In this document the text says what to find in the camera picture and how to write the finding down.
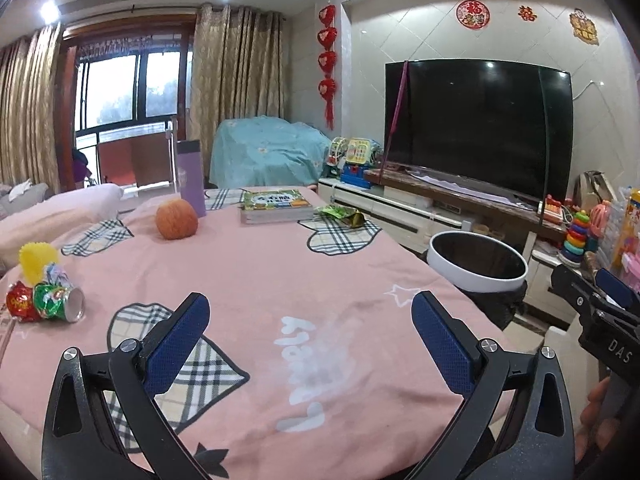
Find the person's right hand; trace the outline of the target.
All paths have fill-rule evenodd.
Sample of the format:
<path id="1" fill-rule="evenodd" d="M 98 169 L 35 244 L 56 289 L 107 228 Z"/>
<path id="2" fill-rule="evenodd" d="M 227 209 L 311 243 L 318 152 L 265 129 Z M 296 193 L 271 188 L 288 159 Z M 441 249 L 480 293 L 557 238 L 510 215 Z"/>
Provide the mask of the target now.
<path id="1" fill-rule="evenodd" d="M 575 434 L 575 463 L 578 464 L 585 456 L 590 445 L 597 445 L 603 451 L 620 428 L 620 421 L 616 418 L 599 420 L 600 411 L 611 378 L 601 380 L 588 394 L 588 404 L 580 414 L 580 427 Z"/>

